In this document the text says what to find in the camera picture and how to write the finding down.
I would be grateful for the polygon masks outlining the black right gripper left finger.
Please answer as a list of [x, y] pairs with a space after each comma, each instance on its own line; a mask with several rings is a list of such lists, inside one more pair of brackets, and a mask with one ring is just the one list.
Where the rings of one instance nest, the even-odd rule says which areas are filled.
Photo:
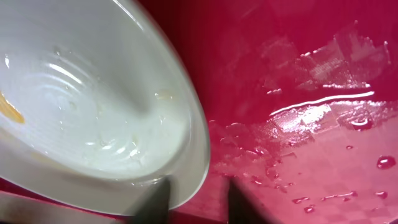
[[168, 224], [170, 196], [170, 178], [164, 177], [126, 224]]

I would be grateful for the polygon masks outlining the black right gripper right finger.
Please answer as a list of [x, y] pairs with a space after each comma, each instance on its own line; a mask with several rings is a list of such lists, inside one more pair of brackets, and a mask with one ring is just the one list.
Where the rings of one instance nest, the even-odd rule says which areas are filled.
[[229, 224], [275, 223], [273, 218], [263, 215], [257, 209], [233, 179], [229, 179], [227, 199]]

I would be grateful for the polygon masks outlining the white plate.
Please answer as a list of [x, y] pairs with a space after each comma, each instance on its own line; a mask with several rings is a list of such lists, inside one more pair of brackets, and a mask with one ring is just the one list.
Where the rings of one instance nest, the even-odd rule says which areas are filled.
[[1, 1], [1, 177], [127, 215], [162, 179], [189, 201], [210, 166], [203, 109], [136, 1]]

